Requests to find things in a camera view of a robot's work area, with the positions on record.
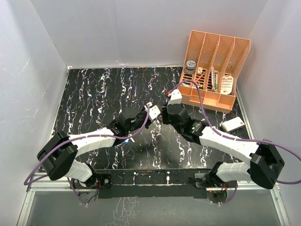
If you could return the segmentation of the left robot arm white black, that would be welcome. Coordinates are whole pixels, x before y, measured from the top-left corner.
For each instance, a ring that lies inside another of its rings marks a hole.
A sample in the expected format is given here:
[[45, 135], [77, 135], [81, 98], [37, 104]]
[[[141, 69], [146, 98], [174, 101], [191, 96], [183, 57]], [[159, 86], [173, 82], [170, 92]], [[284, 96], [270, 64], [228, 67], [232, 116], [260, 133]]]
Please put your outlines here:
[[156, 105], [148, 103], [143, 109], [128, 108], [109, 125], [85, 134], [67, 135], [56, 133], [40, 150], [37, 159], [50, 180], [62, 177], [80, 181], [92, 188], [97, 183], [97, 173], [88, 163], [79, 162], [77, 157], [96, 149], [113, 147], [130, 140], [159, 116]]

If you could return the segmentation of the key with blue tag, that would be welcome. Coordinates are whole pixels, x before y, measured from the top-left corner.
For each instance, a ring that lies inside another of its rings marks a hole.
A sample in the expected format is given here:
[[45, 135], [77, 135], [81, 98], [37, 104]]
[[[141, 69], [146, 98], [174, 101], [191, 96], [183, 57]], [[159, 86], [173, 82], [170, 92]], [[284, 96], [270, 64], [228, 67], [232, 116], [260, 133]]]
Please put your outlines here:
[[129, 138], [129, 139], [126, 139], [125, 141], [124, 141], [124, 144], [129, 144], [130, 142], [135, 142], [134, 141], [134, 139], [133, 138]]

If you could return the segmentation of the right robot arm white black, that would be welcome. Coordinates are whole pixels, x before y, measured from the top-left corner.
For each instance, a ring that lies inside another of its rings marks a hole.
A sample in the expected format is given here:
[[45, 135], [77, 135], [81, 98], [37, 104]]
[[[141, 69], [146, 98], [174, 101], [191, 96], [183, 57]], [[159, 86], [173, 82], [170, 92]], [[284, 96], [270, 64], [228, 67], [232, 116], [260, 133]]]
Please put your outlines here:
[[240, 141], [240, 138], [211, 128], [205, 121], [193, 119], [181, 104], [165, 105], [162, 121], [170, 124], [184, 139], [215, 148], [238, 158], [235, 163], [217, 162], [200, 180], [204, 184], [222, 186], [229, 181], [253, 181], [272, 189], [285, 165], [275, 145], [268, 140]]

